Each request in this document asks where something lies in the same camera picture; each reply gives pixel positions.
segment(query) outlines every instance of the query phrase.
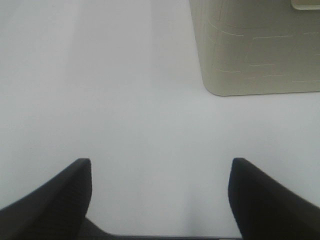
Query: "black plastic part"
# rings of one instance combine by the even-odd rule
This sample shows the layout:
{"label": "black plastic part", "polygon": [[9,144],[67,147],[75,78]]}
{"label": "black plastic part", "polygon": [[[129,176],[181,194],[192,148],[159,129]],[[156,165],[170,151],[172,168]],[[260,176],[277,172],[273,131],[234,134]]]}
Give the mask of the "black plastic part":
{"label": "black plastic part", "polygon": [[91,163],[78,159],[0,211],[1,240],[74,240],[92,193]]}
{"label": "black plastic part", "polygon": [[228,197],[244,240],[320,240],[320,209],[244,158],[233,160]]}

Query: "textured plastic panel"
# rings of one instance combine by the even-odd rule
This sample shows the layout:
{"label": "textured plastic panel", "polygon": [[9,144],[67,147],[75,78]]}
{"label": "textured plastic panel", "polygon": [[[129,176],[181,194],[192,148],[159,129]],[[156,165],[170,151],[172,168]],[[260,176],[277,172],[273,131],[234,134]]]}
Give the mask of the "textured plastic panel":
{"label": "textured plastic panel", "polygon": [[190,0],[205,87],[219,96],[320,91],[320,10],[291,0]]}
{"label": "textured plastic panel", "polygon": [[320,10],[320,0],[291,0],[297,10]]}

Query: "white background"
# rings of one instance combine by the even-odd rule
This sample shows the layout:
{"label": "white background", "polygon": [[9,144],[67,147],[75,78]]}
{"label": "white background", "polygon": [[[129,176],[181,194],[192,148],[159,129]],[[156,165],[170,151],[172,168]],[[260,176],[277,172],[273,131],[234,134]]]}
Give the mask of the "white background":
{"label": "white background", "polygon": [[319,101],[209,93],[186,0],[2,0],[0,208],[87,157],[105,231],[240,236],[234,157],[320,206]]}

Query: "white surface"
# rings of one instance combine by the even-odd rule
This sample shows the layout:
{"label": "white surface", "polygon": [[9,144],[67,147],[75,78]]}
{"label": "white surface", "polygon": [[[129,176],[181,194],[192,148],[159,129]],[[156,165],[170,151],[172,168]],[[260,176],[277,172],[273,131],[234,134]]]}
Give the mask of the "white surface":
{"label": "white surface", "polygon": [[320,93],[209,93],[188,1],[0,4],[0,208],[81,157],[114,234],[239,236],[234,157],[320,206]]}

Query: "black object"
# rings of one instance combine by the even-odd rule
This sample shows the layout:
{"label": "black object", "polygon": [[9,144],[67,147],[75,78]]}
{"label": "black object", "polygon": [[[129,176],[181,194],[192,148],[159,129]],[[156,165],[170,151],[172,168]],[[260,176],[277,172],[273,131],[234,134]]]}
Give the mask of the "black object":
{"label": "black object", "polygon": [[243,240],[320,240],[320,209],[244,158],[233,160],[228,197]]}
{"label": "black object", "polygon": [[0,240],[76,239],[91,193],[90,160],[78,159],[0,211]]}

